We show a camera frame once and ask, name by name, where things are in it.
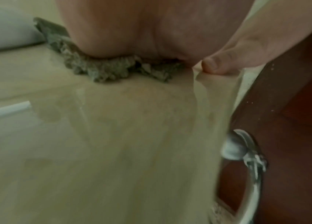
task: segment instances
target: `wooden panel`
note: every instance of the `wooden panel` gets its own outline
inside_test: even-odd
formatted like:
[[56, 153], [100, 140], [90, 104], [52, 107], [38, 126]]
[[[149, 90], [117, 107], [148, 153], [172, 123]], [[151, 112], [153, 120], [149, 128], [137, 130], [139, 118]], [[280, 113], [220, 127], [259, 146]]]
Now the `wooden panel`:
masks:
[[[312, 36], [265, 67], [232, 128], [254, 134], [270, 163], [256, 224], [312, 223]], [[219, 196], [233, 209], [245, 179], [238, 162], [222, 172]]]

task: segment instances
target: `metal handle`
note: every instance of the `metal handle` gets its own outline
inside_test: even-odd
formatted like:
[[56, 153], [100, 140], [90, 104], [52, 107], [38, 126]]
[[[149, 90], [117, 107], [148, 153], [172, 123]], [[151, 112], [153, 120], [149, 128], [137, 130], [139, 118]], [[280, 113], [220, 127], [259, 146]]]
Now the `metal handle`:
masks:
[[267, 161], [251, 135], [243, 130], [229, 132], [222, 156], [229, 160], [243, 160], [248, 167], [246, 191], [234, 224], [251, 224], [260, 201], [262, 178]]

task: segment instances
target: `red-brown floor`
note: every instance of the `red-brown floor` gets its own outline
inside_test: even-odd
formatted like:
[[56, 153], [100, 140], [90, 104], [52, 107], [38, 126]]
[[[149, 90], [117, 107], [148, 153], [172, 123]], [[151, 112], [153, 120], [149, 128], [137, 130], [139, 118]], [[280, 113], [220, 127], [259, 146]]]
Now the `red-brown floor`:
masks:
[[[312, 35], [267, 64], [233, 115], [269, 161], [256, 224], [312, 224]], [[237, 209], [246, 169], [227, 165], [219, 197]]]

